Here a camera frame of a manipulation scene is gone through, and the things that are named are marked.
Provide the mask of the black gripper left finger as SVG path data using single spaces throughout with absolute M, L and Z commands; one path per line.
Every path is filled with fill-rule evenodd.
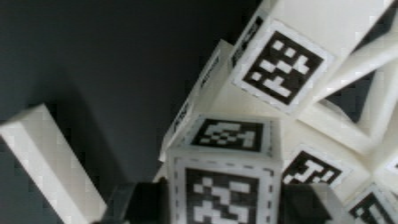
M 168 224 L 166 182 L 124 183 L 113 188 L 93 224 Z

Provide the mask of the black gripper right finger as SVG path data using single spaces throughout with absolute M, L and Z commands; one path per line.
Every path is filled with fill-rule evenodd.
M 285 184 L 276 224 L 349 224 L 349 215 L 326 184 Z

